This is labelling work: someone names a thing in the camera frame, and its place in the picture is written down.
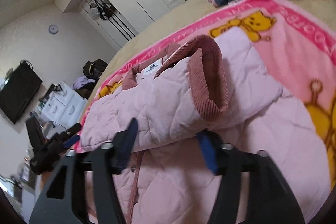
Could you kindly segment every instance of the black bag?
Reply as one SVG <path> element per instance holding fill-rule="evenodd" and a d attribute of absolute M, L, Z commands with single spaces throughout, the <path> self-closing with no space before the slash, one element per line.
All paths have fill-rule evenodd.
<path fill-rule="evenodd" d="M 85 66 L 83 67 L 83 73 L 89 79 L 98 80 L 103 74 L 107 65 L 108 64 L 101 59 L 97 59 L 93 62 L 87 61 Z"/>

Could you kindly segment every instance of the yellow cartoon character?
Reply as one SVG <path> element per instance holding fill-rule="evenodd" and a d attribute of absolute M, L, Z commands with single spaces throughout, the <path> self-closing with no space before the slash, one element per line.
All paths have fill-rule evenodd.
<path fill-rule="evenodd" d="M 116 83 L 113 83 L 113 85 L 106 85 L 105 87 L 103 87 L 101 89 L 101 91 L 99 92 L 98 96 L 99 98 L 102 98 L 106 95 L 110 95 L 112 94 L 113 92 L 115 92 L 115 90 L 120 87 L 122 85 L 122 81 L 121 82 L 116 82 Z"/>
<path fill-rule="evenodd" d="M 257 11 L 243 19 L 235 18 L 228 23 L 210 31 L 210 36 L 215 38 L 221 33 L 226 32 L 231 27 L 240 27 L 252 42 L 258 42 L 260 39 L 270 41 L 269 36 L 262 37 L 259 32 L 267 31 L 275 24 L 276 19 L 265 16 L 261 11 Z"/>
<path fill-rule="evenodd" d="M 310 83 L 311 101 L 305 103 L 306 108 L 316 128 L 316 133 L 324 141 L 329 161 L 330 178 L 332 186 L 336 180 L 336 94 L 332 99 L 331 109 L 325 110 L 318 103 L 318 96 L 323 90 L 319 79 Z"/>

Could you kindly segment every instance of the television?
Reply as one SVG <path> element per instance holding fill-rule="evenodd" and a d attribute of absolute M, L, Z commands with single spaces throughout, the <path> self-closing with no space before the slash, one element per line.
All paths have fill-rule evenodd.
<path fill-rule="evenodd" d="M 13 71 L 0 90 L 0 109 L 16 123 L 38 92 L 42 80 L 26 61 Z"/>

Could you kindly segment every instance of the screw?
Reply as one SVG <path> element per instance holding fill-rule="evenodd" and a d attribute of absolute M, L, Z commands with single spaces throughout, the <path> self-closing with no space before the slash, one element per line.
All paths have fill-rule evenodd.
<path fill-rule="evenodd" d="M 268 153 L 266 150 L 259 150 L 258 155 L 259 157 L 268 157 Z"/>
<path fill-rule="evenodd" d="M 110 142 L 107 142 L 107 143 L 103 143 L 100 148 L 101 149 L 110 149 L 112 147 L 113 147 L 113 144 L 110 143 Z"/>
<path fill-rule="evenodd" d="M 69 151 L 66 152 L 66 154 L 65 154 L 65 156 L 67 156 L 67 157 L 72 157 L 72 156 L 74 156 L 74 155 L 76 155 L 76 151 L 73 150 L 73 149 L 69 150 Z"/>
<path fill-rule="evenodd" d="M 230 143 L 223 143 L 222 144 L 222 149 L 223 150 L 232 150 L 233 149 L 233 145 Z"/>

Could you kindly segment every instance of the clothing label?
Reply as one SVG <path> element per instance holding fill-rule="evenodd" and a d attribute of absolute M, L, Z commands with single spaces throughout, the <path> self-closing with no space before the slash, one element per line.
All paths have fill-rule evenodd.
<path fill-rule="evenodd" d="M 143 69 L 142 75 L 149 75 L 153 72 L 156 72 L 162 65 L 162 58 L 156 60 L 154 63 L 150 64 L 147 68 Z"/>

